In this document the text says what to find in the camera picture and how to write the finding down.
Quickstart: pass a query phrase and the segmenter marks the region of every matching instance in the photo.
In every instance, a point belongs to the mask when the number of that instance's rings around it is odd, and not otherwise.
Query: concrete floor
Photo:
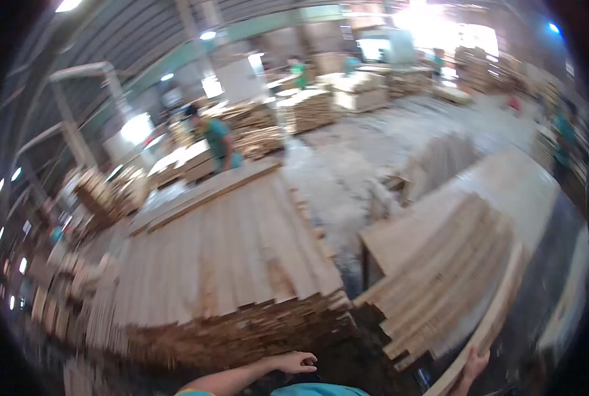
[[[475,94],[457,107],[430,96],[396,99],[389,108],[346,115],[337,123],[286,141],[284,172],[309,202],[317,225],[338,257],[350,298],[362,292],[357,233],[368,224],[366,180],[385,164],[401,167],[409,154],[436,136],[470,134],[485,153],[514,145],[528,151],[536,105],[522,101],[522,114],[503,110],[504,96]]]

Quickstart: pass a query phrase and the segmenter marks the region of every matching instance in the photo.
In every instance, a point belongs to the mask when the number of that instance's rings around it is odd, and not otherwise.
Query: red object
[[[516,96],[511,96],[510,99],[508,99],[508,106],[512,107],[513,109],[517,110],[518,112],[521,111],[521,106],[519,104],[519,101],[517,100]]]

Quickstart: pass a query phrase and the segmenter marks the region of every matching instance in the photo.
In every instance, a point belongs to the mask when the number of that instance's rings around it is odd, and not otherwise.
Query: forearm
[[[472,384],[473,380],[471,378],[462,376],[450,390],[449,396],[466,396]]]
[[[200,377],[182,389],[201,390],[215,396],[232,396],[273,370],[272,360],[262,359],[240,368]]]

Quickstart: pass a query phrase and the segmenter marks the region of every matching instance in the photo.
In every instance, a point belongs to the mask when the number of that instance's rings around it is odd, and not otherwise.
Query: light wood plank
[[[441,375],[424,396],[444,396],[457,381],[466,360],[471,346],[477,346],[480,355],[486,353],[490,344],[495,340],[501,331],[505,318],[519,291],[520,282],[528,263],[528,257],[521,242],[516,242],[512,249],[504,276],[499,284],[488,310],[480,321],[473,336],[459,353],[453,364]]]

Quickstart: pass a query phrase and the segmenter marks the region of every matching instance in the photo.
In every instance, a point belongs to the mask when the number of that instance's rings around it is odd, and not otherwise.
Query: human hand
[[[317,357],[312,353],[296,351],[266,358],[271,369],[281,370],[287,374],[313,373],[317,370],[314,366],[316,361]]]
[[[464,365],[463,375],[466,380],[474,381],[482,371],[488,365],[490,360],[490,350],[488,350],[483,356],[477,354],[477,346],[471,346],[471,350],[468,352],[468,360]]]

